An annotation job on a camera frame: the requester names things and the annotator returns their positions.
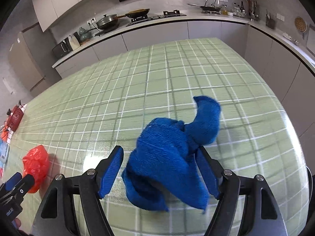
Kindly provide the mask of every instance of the black frying pan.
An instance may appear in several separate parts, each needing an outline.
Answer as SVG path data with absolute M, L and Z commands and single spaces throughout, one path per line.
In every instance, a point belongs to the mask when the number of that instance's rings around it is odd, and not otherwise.
M 117 18 L 123 18 L 123 17 L 139 18 L 139 17 L 142 17 L 144 15 L 147 15 L 149 11 L 150 11 L 150 9 L 140 9 L 140 10 L 128 12 L 125 15 L 118 16 Z
M 200 6 L 197 4 L 187 3 L 190 6 L 197 6 L 201 8 L 203 11 L 220 11 L 221 7 L 209 7 L 209 6 Z

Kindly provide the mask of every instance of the stainless steel pot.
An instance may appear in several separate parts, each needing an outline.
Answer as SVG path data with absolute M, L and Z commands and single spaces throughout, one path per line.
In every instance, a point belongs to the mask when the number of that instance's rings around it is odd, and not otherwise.
M 112 15 L 104 15 L 104 18 L 97 21 L 96 25 L 99 29 L 105 30 L 113 25 L 116 25 L 118 23 L 117 14 Z

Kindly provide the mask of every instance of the blue gripper pad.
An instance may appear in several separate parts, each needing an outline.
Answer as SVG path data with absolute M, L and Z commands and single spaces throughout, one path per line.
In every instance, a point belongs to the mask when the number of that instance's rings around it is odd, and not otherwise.
M 209 193 L 216 199 L 219 199 L 220 191 L 218 178 L 215 176 L 200 148 L 198 148 L 195 154 L 195 159 Z
M 98 191 L 100 198 L 103 199 L 105 195 L 111 191 L 111 187 L 113 186 L 115 178 L 119 172 L 122 160 L 123 149 L 120 146 L 116 146 L 109 157 L 102 160 L 105 164 L 107 163 L 107 166 L 105 171 L 100 174 L 100 190 Z
M 22 175 L 19 172 L 16 172 L 10 179 L 5 182 L 5 190 L 10 191 L 13 187 L 22 179 Z

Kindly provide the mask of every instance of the green checkered tablecloth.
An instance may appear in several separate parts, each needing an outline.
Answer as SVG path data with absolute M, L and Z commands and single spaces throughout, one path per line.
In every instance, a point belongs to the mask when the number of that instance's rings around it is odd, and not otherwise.
M 101 201 L 117 236 L 203 235 L 217 201 L 205 213 L 166 193 L 169 212 L 133 206 L 120 176 L 136 138 L 156 117 L 189 123 L 195 95 L 222 106 L 221 130 L 209 154 L 240 176 L 262 174 L 280 206 L 289 235 L 297 235 L 308 212 L 308 179 L 297 135 L 281 103 L 258 73 L 216 38 L 169 42 L 133 50 L 84 68 L 32 100 L 14 134 L 4 179 L 22 171 L 22 157 L 42 144 L 51 167 L 43 188 L 28 194 L 20 215 L 30 230 L 53 176 L 77 176 L 108 157 L 115 145 L 124 161 L 111 193 Z M 88 235 L 79 198 L 76 213 Z M 237 235 L 244 197 L 231 235 Z

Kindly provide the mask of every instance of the wooden strainer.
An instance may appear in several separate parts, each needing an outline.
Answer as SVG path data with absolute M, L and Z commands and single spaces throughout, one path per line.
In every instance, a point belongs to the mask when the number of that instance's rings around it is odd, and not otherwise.
M 294 24 L 296 25 L 297 30 L 299 30 L 300 32 L 306 31 L 306 23 L 305 23 L 304 19 L 302 19 L 301 17 L 297 17 L 294 20 Z

